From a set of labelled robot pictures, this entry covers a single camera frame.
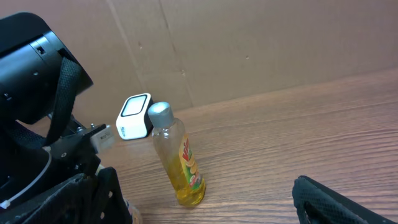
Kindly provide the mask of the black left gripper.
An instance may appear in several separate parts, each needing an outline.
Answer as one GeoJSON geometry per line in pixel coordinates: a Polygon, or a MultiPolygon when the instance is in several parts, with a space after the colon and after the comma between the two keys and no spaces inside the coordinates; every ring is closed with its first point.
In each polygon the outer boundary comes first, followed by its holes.
{"type": "MultiPolygon", "coordinates": [[[[101,124],[46,143],[17,121],[1,123],[1,205],[18,205],[77,174],[92,176],[100,159],[91,137],[101,124]]],[[[91,203],[90,223],[132,224],[116,170],[101,169],[91,203]]]]}

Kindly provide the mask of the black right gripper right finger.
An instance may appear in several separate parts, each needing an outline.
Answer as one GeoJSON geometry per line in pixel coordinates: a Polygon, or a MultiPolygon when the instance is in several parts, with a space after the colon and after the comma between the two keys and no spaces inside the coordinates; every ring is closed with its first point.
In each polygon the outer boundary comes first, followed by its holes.
{"type": "Polygon", "coordinates": [[[396,224],[304,175],[292,197],[300,224],[396,224]]]}

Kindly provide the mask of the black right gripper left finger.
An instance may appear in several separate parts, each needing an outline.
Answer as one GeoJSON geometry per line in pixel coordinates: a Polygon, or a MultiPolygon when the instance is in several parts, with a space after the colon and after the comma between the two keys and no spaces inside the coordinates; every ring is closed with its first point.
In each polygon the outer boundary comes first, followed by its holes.
{"type": "Polygon", "coordinates": [[[96,181],[75,175],[1,214],[1,223],[89,223],[96,181]]]}

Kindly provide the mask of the yellow liquid bottle grey cap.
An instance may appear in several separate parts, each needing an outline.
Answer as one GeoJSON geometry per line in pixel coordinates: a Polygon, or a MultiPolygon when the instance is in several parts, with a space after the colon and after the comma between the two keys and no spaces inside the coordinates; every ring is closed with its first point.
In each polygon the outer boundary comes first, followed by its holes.
{"type": "Polygon", "coordinates": [[[153,104],[148,115],[153,125],[154,148],[174,188],[179,204],[198,205],[205,195],[206,183],[198,170],[184,123],[173,114],[168,102],[153,104]]]}

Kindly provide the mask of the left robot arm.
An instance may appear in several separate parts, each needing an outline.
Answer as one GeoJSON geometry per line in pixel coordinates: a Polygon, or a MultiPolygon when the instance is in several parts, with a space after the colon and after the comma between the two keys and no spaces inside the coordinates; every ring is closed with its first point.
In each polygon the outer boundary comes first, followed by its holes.
{"type": "Polygon", "coordinates": [[[36,14],[1,19],[1,222],[133,223],[116,170],[98,153],[114,134],[73,116],[92,80],[36,14]]]}

